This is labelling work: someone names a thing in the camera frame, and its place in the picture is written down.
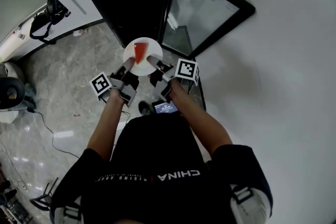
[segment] chair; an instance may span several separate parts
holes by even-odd
[[[30,203],[35,206],[36,208],[42,210],[42,211],[50,211],[50,204],[51,204],[51,197],[52,197],[52,194],[51,194],[51,191],[52,189],[54,188],[56,182],[58,180],[58,177],[56,178],[55,182],[53,183],[50,191],[48,192],[48,194],[46,194],[46,191],[47,191],[47,188],[49,186],[49,183],[47,184],[43,194],[37,198],[33,198],[33,199],[30,199]]]

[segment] sleeve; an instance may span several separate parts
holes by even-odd
[[[84,150],[52,195],[51,215],[54,216],[56,208],[65,207],[81,196],[85,188],[100,175],[105,165],[105,161],[97,152],[91,149]]]
[[[231,208],[235,217],[238,211],[253,211],[253,223],[266,222],[271,216],[273,197],[252,148],[242,145],[220,146],[213,154],[211,171],[220,182],[230,185],[233,196]],[[250,222],[244,221],[244,216],[239,217],[241,221],[237,223]]]

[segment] phone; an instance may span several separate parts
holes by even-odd
[[[153,109],[156,114],[161,114],[161,113],[180,113],[174,103],[171,102],[164,102],[164,101],[158,101],[152,103]]]

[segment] black t-shirt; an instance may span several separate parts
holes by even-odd
[[[126,125],[109,163],[85,150],[56,189],[51,212],[82,196],[85,224],[235,223],[230,185],[259,189],[272,206],[250,147],[220,146],[207,166],[184,118],[149,115]]]

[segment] red fruit slice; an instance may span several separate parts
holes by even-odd
[[[135,62],[137,65],[143,60],[143,58],[145,58],[147,47],[147,43],[134,44]]]

